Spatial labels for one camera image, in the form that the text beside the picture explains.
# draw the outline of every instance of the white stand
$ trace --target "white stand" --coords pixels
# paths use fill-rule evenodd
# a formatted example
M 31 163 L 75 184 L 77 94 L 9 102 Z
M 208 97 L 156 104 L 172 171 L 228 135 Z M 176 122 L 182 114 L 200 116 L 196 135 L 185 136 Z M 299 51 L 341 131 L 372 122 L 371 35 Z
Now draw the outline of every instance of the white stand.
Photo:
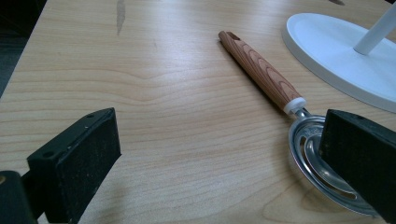
M 396 4 L 366 29 L 333 17 L 303 13 L 289 18 L 283 39 L 291 53 L 336 89 L 396 113 Z

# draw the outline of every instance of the dark floor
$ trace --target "dark floor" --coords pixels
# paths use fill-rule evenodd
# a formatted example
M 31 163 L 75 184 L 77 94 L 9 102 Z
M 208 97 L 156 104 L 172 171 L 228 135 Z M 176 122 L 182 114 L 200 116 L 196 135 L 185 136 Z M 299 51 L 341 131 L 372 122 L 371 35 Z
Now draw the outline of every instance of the dark floor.
M 0 98 L 21 57 L 28 38 L 0 25 Z

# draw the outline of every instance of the metal neck of utensil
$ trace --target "metal neck of utensil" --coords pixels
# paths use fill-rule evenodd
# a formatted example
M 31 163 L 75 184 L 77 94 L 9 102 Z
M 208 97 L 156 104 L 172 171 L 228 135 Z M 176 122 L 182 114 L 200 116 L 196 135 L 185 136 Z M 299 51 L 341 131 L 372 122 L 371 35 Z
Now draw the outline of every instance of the metal neck of utensil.
M 312 117 L 312 115 L 303 107 L 301 109 L 298 109 L 297 111 L 293 111 L 294 115 L 297 117 L 297 119 L 305 119 Z

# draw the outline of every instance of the metal strainer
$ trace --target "metal strainer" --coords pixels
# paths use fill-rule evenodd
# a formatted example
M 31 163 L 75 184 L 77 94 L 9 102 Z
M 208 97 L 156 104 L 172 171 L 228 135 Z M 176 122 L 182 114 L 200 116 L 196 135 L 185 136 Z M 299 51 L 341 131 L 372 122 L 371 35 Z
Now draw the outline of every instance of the metal strainer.
M 354 212 L 378 216 L 374 208 L 321 158 L 319 145 L 325 117 L 311 115 L 305 99 L 264 58 L 231 32 L 219 38 L 259 87 L 286 114 L 297 120 L 289 131 L 291 154 L 308 180 L 330 199 Z

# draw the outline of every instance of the wood grain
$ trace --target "wood grain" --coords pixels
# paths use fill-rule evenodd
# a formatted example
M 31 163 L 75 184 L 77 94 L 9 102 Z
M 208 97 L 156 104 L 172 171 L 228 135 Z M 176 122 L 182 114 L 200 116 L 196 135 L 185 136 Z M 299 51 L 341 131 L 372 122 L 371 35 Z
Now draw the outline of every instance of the wood grain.
M 80 223 L 384 223 L 312 187 L 290 155 L 292 120 L 218 38 L 232 30 L 265 52 L 311 113 L 331 107 L 396 130 L 395 114 L 332 88 L 282 41 L 296 13 L 370 27 L 390 6 L 345 3 L 50 0 L 1 98 L 0 169 L 24 174 L 26 157 L 56 134 L 115 107 L 122 156 Z
M 221 31 L 219 38 L 224 48 L 281 110 L 290 101 L 302 97 L 271 64 L 237 35 Z

